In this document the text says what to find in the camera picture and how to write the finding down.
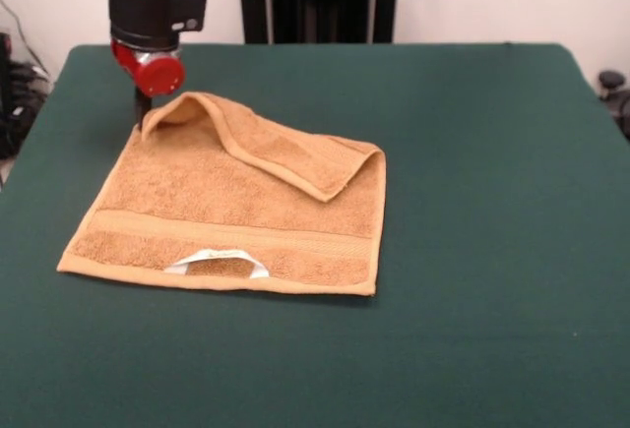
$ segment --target white label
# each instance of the white label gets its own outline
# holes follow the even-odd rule
[[[242,259],[243,261],[250,262],[254,265],[252,274],[249,278],[263,278],[269,277],[269,270],[260,262],[256,261],[245,251],[240,249],[202,249],[197,253],[177,261],[172,266],[169,266],[164,270],[167,274],[186,275],[188,273],[188,266],[192,263],[198,263],[200,261],[211,261],[213,259]]]

